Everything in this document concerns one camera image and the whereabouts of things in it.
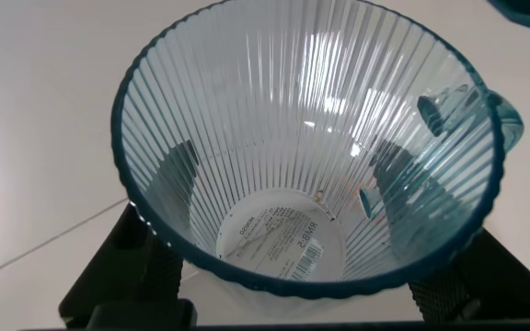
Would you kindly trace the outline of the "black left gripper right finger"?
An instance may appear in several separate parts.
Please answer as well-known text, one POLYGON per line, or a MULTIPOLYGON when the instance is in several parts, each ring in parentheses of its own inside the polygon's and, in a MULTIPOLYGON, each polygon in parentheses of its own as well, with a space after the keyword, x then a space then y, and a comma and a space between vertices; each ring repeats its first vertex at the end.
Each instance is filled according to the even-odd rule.
MULTIPOLYGON (((380 142, 371 165, 399 261, 432 251, 472 212, 395 143, 380 142)), ((428 323, 530 318, 530 270, 486 230, 409 288, 428 323)))

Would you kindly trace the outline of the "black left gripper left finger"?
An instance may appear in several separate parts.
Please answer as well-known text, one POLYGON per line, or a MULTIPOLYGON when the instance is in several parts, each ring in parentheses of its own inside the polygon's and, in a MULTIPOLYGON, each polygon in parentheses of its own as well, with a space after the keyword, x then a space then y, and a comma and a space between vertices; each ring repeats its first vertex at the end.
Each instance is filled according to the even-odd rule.
POLYGON ((193 303, 179 298, 183 258, 129 204, 58 312, 68 328, 192 328, 193 303))

